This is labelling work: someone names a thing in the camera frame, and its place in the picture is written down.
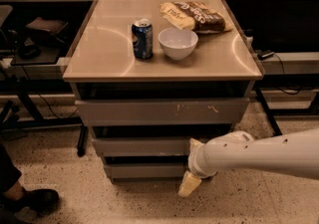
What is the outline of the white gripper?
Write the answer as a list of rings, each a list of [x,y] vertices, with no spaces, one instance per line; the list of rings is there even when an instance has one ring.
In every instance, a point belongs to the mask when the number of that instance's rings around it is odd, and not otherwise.
[[[180,197],[189,196],[201,183],[201,178],[214,176],[217,171],[207,164],[204,156],[205,144],[191,138],[189,140],[190,152],[188,156],[188,168],[178,189]]]

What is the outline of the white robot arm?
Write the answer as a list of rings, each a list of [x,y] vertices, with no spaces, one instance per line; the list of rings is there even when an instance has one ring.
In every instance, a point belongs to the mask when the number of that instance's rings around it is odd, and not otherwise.
[[[310,129],[254,139],[245,131],[235,131],[207,143],[190,140],[188,170],[178,195],[187,197],[201,180],[226,169],[257,169],[268,172],[319,178],[319,129]]]

